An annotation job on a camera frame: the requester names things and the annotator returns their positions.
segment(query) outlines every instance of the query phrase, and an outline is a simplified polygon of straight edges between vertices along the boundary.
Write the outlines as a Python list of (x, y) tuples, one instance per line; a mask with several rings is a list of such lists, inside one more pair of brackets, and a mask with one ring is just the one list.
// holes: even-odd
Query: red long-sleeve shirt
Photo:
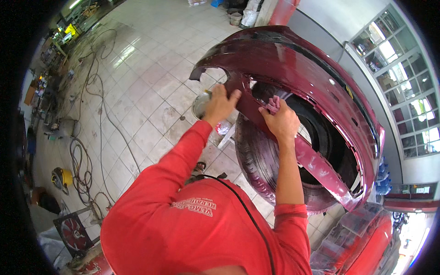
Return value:
[[(264, 241), (235, 194), (213, 179), (184, 186), (212, 127), (198, 121), (158, 164), (141, 172), (101, 229), (104, 255), (116, 275), (199, 273), (238, 265), (269, 275)], [(305, 205), (275, 206), (272, 230), (247, 194), (242, 198), (269, 242), (276, 274), (311, 274)]]

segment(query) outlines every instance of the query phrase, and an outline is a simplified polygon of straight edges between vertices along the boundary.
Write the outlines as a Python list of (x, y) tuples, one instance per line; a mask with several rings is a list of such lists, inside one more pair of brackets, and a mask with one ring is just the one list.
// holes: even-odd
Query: yellow vacuum cleaner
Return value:
[(52, 171), (52, 182), (56, 188), (63, 191), (64, 194), (69, 195), (69, 189), (67, 189), (67, 186), (73, 183), (72, 172), (57, 167)]

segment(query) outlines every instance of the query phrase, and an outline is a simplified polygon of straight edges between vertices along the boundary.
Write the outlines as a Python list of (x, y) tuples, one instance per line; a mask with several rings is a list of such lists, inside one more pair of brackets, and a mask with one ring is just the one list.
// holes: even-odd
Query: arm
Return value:
[(262, 107), (259, 111), (279, 146), (274, 232), (281, 247), (298, 266), (298, 273), (311, 274), (307, 210), (295, 154), (295, 137), (300, 121), (284, 100), (280, 100), (280, 109), (275, 115), (270, 115)]
[(264, 108), (259, 111), (269, 130), (275, 135), (279, 146), (279, 170), (276, 182), (276, 204), (304, 204), (300, 171), (295, 154), (295, 137), (300, 121), (296, 113), (280, 100), (280, 109), (273, 116)]
[(130, 199), (136, 197), (143, 204), (172, 203), (196, 166), (212, 129), (231, 114), (241, 95), (235, 90), (228, 100), (223, 85), (216, 85), (212, 93), (203, 121), (197, 121), (159, 163), (144, 169), (121, 199), (125, 200), (127, 195)]

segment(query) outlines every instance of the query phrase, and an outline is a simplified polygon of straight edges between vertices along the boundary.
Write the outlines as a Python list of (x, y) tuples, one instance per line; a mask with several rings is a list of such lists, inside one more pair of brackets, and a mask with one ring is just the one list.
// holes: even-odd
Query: window frame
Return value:
[[(400, 17), (401, 17), (401, 19), (402, 19), (402, 21), (403, 21), (403, 24), (395, 31), (395, 32), (393, 32), (392, 31), (392, 29), (389, 27), (389, 25), (388, 25), (388, 23), (383, 19), (383, 17), (382, 17), (382, 15), (384, 14), (384, 12), (385, 11), (387, 11), (387, 10), (389, 10), (389, 9), (393, 9)], [(381, 20), (382, 22), (383, 22), (383, 24), (385, 25), (385, 27), (389, 30), (389, 32), (391, 33), (386, 39), (384, 39), (383, 41), (381, 41), (380, 43), (376, 43), (375, 42), (375, 40), (373, 39), (373, 37), (370, 35), (370, 33), (369, 33), (369, 31), (368, 31), (368, 29), (369, 29), (369, 26), (373, 23), (373, 22), (375, 22), (375, 21), (377, 21), (377, 20)], [(419, 147), (419, 145), (415, 145), (415, 146), (413, 146), (413, 147), (403, 147), (403, 142), (402, 142), (402, 139), (404, 139), (404, 138), (407, 138), (407, 137), (411, 137), (411, 136), (413, 136), (414, 137), (414, 139), (416, 139), (416, 135), (417, 134), (420, 134), (421, 132), (425, 132), (425, 131), (429, 131), (429, 130), (431, 130), (431, 129), (433, 129), (433, 128), (437, 128), (437, 127), (440, 127), (440, 123), (437, 123), (437, 124), (435, 124), (435, 125), (431, 125), (431, 126), (429, 126), (428, 124), (427, 124), (427, 128), (425, 128), (425, 129), (422, 129), (422, 130), (417, 130), (417, 131), (412, 131), (411, 133), (406, 133), (406, 134), (400, 134), (400, 132), (399, 132), (399, 130), (398, 130), (398, 124), (401, 124), (401, 123), (405, 123), (405, 122), (408, 122), (408, 121), (411, 121), (411, 125), (412, 125), (412, 127), (413, 127), (413, 129), (414, 129), (414, 123), (413, 123), (413, 119), (415, 119), (414, 117), (410, 117), (409, 119), (406, 119), (406, 120), (402, 120), (402, 121), (399, 121), (399, 122), (397, 122), (396, 121), (396, 118), (395, 118), (395, 115), (394, 115), (394, 110), (397, 110), (397, 109), (399, 109), (399, 108), (401, 108), (401, 107), (404, 107), (404, 106), (408, 106), (408, 108), (409, 108), (409, 105), (411, 104), (411, 102), (413, 102), (414, 100), (418, 100), (418, 99), (422, 99), (422, 98), (425, 98), (426, 96), (428, 96), (428, 95), (430, 95), (430, 94), (432, 94), (432, 93), (434, 93), (435, 94), (435, 96), (436, 96), (436, 100), (437, 100), (437, 107), (435, 107), (435, 108), (432, 108), (430, 111), (426, 111), (426, 112), (424, 112), (424, 113), (422, 113), (422, 114), (420, 114), (420, 115), (423, 115), (423, 114), (426, 114), (426, 113), (428, 113), (428, 112), (434, 112), (434, 111), (438, 111), (439, 110), (439, 107), (440, 107), (440, 95), (439, 95), (439, 92), (438, 92), (438, 80), (435, 78), (435, 77), (433, 77), (433, 76), (435, 76), (435, 73), (433, 73), (433, 70), (432, 70), (432, 66), (430, 66), (430, 60), (429, 60), (429, 57), (427, 56), (427, 54), (426, 54), (426, 52), (423, 50), (423, 45), (421, 44), (421, 41), (420, 41), (420, 39), (417, 39), (417, 33), (415, 33), (414, 32), (414, 30), (411, 28), (412, 26), (410, 25), (410, 23), (408, 22), (408, 20), (406, 20), (405, 19), (405, 17), (404, 16), (402, 16), (402, 14), (401, 14), (401, 11), (395, 6), (395, 5), (393, 5), (393, 4), (390, 4), (390, 5), (388, 5), (388, 6), (386, 6), (379, 14), (377, 14), (368, 24), (366, 24), (356, 35), (354, 35), (353, 36), (353, 38), (351, 39), (351, 40), (349, 40), (348, 41), (348, 44), (349, 44), (349, 47), (356, 53), (356, 55), (358, 56), (358, 58), (359, 59), (361, 59), (361, 62), (362, 62), (362, 64), (363, 65), (365, 65), (365, 67), (367, 68), (367, 71), (372, 75), (372, 77), (374, 78), (374, 81), (376, 82), (376, 84), (378, 85), (378, 87), (379, 87), (379, 90), (380, 90), (380, 92), (382, 93), (382, 96), (385, 98), (385, 101), (386, 101), (386, 105), (387, 105), (387, 108), (390, 110), (390, 114), (391, 114), (391, 116), (392, 116), (392, 120), (389, 120), (391, 123), (395, 123), (395, 127), (396, 127), (396, 129), (397, 129), (397, 131), (396, 131), (396, 135), (397, 135), (397, 137), (398, 137), (398, 139), (399, 139), (399, 142), (398, 142), (398, 147), (399, 147), (399, 151), (400, 151), (400, 155), (401, 155), (401, 157), (404, 159), (404, 160), (407, 160), (407, 159), (413, 159), (413, 158), (423, 158), (423, 157), (427, 157), (427, 156), (432, 156), (432, 155), (434, 155), (434, 154), (438, 154), (438, 153), (440, 153), (440, 151), (439, 152), (432, 152), (432, 153), (429, 153), (429, 154), (423, 154), (423, 155), (419, 155), (419, 153), (417, 152), (416, 154), (417, 154), (417, 156), (415, 156), (415, 157), (406, 157), (405, 156), (405, 153), (404, 153), (404, 151), (405, 150), (407, 150), (407, 149), (411, 149), (411, 148), (413, 148), (413, 147), (415, 147), (416, 148), (416, 150), (418, 150), (417, 149), (417, 147)], [(409, 33), (412, 35), (412, 37), (414, 38), (414, 40), (415, 40), (415, 42), (416, 42), (416, 45), (412, 48), (412, 49), (410, 49), (410, 50), (408, 50), (407, 52), (404, 52), (404, 49), (402, 48), (402, 46), (401, 46), (401, 42), (399, 41), (399, 39), (397, 39), (397, 34), (399, 34), (401, 31), (403, 31), (405, 28), (407, 28), (408, 29), (408, 31), (409, 31)], [(372, 41), (372, 42), (374, 42), (374, 45), (375, 45), (375, 47), (373, 48), (373, 49), (371, 49), (371, 50), (369, 50), (368, 52), (366, 52), (364, 55), (360, 55), (359, 54), (359, 52), (358, 52), (358, 49), (356, 49), (355, 47), (354, 47), (354, 45), (353, 45), (353, 41), (360, 35), (360, 34), (362, 34), (362, 33), (365, 33), (368, 37), (369, 37), (369, 39)], [(389, 62), (386, 58), (385, 58), (385, 56), (384, 56), (384, 54), (382, 53), (382, 51), (381, 51), (381, 49), (380, 49), (380, 45), (382, 45), (383, 43), (385, 43), (385, 42), (387, 42), (387, 41), (389, 41), (390, 39), (392, 39), (392, 38), (396, 38), (396, 42), (397, 42), (397, 44), (398, 44), (398, 46), (400, 47), (400, 49), (402, 50), (402, 52), (404, 52), (401, 56), (398, 56), (395, 60), (393, 60), (393, 61), (391, 61), (391, 62)], [(371, 70), (371, 68), (368, 66), (368, 64), (366, 63), (366, 61), (365, 61), (365, 59), (366, 59), (366, 57), (368, 57), (370, 54), (372, 54), (372, 53), (374, 53), (374, 52), (377, 52), (378, 54), (380, 54), (381, 55), (381, 57), (386, 61), (386, 65), (385, 66), (383, 66), (382, 68), (380, 68), (378, 71), (376, 71), (376, 72), (373, 72), (372, 70)], [(415, 71), (414, 71), (414, 68), (413, 68), (413, 65), (412, 65), (412, 63), (409, 61), (409, 58), (412, 56), (412, 55), (414, 55), (414, 54), (420, 54), (421, 55), (421, 57), (423, 58), (423, 60), (424, 60), (424, 62), (425, 62), (425, 65), (426, 65), (426, 68), (425, 69), (423, 69), (423, 70), (421, 70), (421, 71), (419, 71), (418, 73), (415, 73)], [(397, 65), (397, 64), (399, 64), (399, 63), (401, 63), (401, 62), (404, 62), (405, 60), (408, 60), (408, 65), (409, 65), (409, 67), (410, 67), (410, 69), (412, 70), (412, 73), (413, 73), (413, 76), (411, 76), (411, 77), (409, 77), (408, 79), (406, 79), (406, 80), (403, 80), (402, 82), (400, 82), (399, 81), (399, 79), (397, 79), (395, 82), (397, 83), (397, 85), (395, 85), (395, 86), (393, 86), (393, 87), (391, 87), (391, 88), (389, 88), (389, 89), (386, 89), (386, 90), (384, 90), (383, 88), (382, 88), (382, 85), (381, 85), (381, 83), (379, 83), (379, 81), (378, 81), (378, 79), (377, 79), (377, 77), (378, 76), (381, 76), (382, 74), (384, 74), (384, 73), (386, 73), (386, 72), (388, 72), (389, 70), (392, 70), (392, 72), (394, 73), (394, 71), (393, 71), (393, 67), (395, 66), (395, 65)], [(431, 79), (431, 81), (432, 81), (432, 84), (433, 84), (433, 86), (431, 87), (431, 88), (429, 88), (428, 90), (426, 90), (426, 91), (422, 91), (422, 89), (421, 89), (421, 86), (420, 86), (420, 84), (418, 83), (418, 77), (419, 76), (421, 76), (421, 75), (423, 75), (423, 74), (425, 74), (426, 72), (428, 72), (429, 73), (429, 76), (430, 76), (430, 79)], [(409, 82), (409, 81), (412, 81), (412, 80), (415, 80), (416, 81), (416, 84), (417, 84), (417, 88), (418, 88), (418, 90), (419, 90), (419, 92), (420, 92), (420, 94), (418, 94), (418, 95), (416, 95), (416, 96), (414, 96), (414, 97), (411, 97), (411, 98), (409, 98), (409, 99), (406, 99), (406, 96), (405, 95), (403, 95), (404, 96), (404, 101), (402, 101), (402, 102), (400, 102), (400, 103), (397, 103), (397, 104), (395, 104), (395, 105), (393, 105), (393, 106), (391, 106), (391, 103), (389, 102), (389, 100), (388, 100), (388, 98), (387, 98), (387, 93), (388, 92), (391, 92), (391, 91), (393, 91), (394, 89), (396, 89), (396, 88), (399, 88), (400, 90), (401, 90), (401, 88), (400, 88), (400, 86), (402, 85), (402, 84), (404, 84), (404, 83), (407, 83), (407, 82)]]

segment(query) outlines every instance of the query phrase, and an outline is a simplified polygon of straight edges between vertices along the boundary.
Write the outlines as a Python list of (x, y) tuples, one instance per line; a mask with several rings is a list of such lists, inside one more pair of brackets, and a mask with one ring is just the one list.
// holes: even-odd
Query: man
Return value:
[(311, 274), (307, 212), (295, 156), (300, 122), (284, 100), (276, 115), (259, 109), (279, 145), (273, 230), (229, 180), (222, 184), (207, 178), (184, 185), (212, 129), (231, 114), (241, 95), (235, 90), (228, 100), (223, 85), (212, 92), (203, 120), (158, 164), (143, 170), (104, 219), (105, 257), (116, 275)]

